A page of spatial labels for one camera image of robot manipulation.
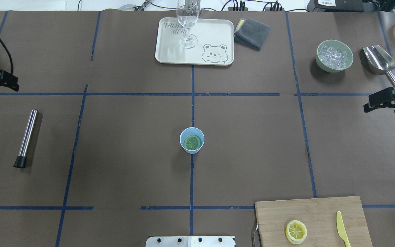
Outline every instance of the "glass base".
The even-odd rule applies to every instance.
[[[196,38],[196,36],[193,34],[190,34],[190,37],[188,37],[188,34],[185,34],[184,36],[181,37],[181,41],[180,41],[180,44],[187,49],[195,47],[197,43],[198,43],[198,38]]]

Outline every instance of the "green bowl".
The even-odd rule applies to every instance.
[[[328,47],[331,47],[331,46],[332,47],[336,47],[341,52],[346,51],[347,52],[347,58],[349,58],[349,60],[346,62],[346,67],[344,69],[334,69],[334,68],[331,68],[331,67],[327,66],[326,64],[324,64],[320,60],[320,58],[318,57],[318,50],[320,49],[321,45],[326,45]],[[324,70],[326,72],[330,72],[330,73],[336,73],[336,72],[343,71],[343,70],[347,69],[348,67],[350,67],[350,65],[352,65],[352,63],[353,63],[353,53],[350,50],[350,48],[346,44],[344,44],[343,42],[337,41],[337,40],[334,40],[334,39],[328,39],[328,40],[325,40],[325,41],[321,42],[321,44],[318,45],[317,53],[316,53],[316,56],[315,56],[315,60],[317,61],[318,66],[322,70]]]

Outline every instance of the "lime slice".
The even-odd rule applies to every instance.
[[[301,244],[306,239],[307,228],[302,222],[293,220],[287,224],[285,235],[292,244]]]
[[[202,145],[201,139],[199,136],[191,135],[185,138],[184,147],[188,150],[196,150],[200,148]]]

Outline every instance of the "wine glass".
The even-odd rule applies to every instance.
[[[176,16],[181,26],[188,29],[187,34],[180,39],[180,44],[187,48],[193,48],[198,43],[198,38],[190,34],[190,28],[196,24],[199,18],[199,9],[197,0],[178,0]]]

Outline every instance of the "folded towel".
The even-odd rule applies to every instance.
[[[248,47],[260,50],[265,43],[270,27],[263,23],[241,19],[234,32],[234,40]]]

